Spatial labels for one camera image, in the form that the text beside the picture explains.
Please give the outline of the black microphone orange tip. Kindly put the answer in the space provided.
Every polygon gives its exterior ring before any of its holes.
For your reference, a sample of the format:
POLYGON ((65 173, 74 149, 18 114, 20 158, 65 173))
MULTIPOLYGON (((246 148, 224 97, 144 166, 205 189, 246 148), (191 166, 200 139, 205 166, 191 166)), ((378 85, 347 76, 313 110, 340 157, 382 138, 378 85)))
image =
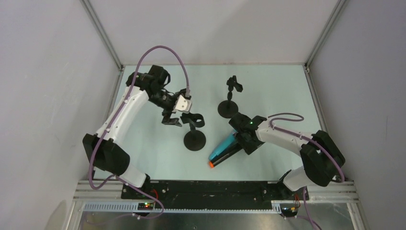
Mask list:
POLYGON ((231 156, 233 156, 235 153, 239 152, 242 149, 243 148, 239 144, 230 145, 221 153, 219 153, 217 156, 209 160, 210 168, 214 168, 215 166, 219 165, 220 163, 230 158, 231 156))

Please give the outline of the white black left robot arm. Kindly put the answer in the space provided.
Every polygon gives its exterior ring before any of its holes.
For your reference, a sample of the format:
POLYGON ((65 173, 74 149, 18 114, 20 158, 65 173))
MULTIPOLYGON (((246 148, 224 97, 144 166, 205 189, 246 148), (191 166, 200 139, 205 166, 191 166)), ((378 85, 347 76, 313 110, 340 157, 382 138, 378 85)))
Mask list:
POLYGON ((90 168, 110 172, 137 188, 143 186, 147 174, 139 171, 131 157, 121 148, 130 125, 142 107, 151 102, 162 108, 162 124, 182 126, 176 112, 188 113, 191 96, 186 89, 171 93, 165 89, 170 74, 161 66, 153 65, 149 72, 133 72, 127 79, 124 94, 105 123, 95 134, 86 134, 82 140, 90 168))

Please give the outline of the blue microphone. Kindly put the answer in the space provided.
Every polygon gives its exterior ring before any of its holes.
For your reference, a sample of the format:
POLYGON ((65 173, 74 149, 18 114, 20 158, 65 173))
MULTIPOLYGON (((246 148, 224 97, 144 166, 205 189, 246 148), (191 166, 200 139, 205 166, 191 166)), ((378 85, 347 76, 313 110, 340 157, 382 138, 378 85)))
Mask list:
POLYGON ((212 153, 209 155, 208 160, 212 160, 216 156, 218 156, 220 153, 222 153, 224 150, 226 150, 230 145, 232 145, 235 142, 235 132, 231 132, 222 142, 220 142, 215 149, 212 151, 212 153))

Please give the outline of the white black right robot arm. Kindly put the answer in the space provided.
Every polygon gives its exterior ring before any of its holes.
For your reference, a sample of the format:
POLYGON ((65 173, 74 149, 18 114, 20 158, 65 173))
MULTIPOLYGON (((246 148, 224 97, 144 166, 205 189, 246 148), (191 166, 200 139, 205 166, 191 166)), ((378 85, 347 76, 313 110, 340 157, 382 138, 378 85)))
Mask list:
POLYGON ((303 116, 294 113, 253 118, 236 113, 229 120, 230 126, 236 131, 235 139, 246 154, 252 154, 263 144, 271 143, 301 158, 303 165, 289 170, 277 182, 278 189, 289 194, 309 185, 326 187, 336 176, 340 183, 345 181, 341 169, 346 162, 345 157, 327 132, 299 132, 276 124, 277 121, 303 120, 303 116))

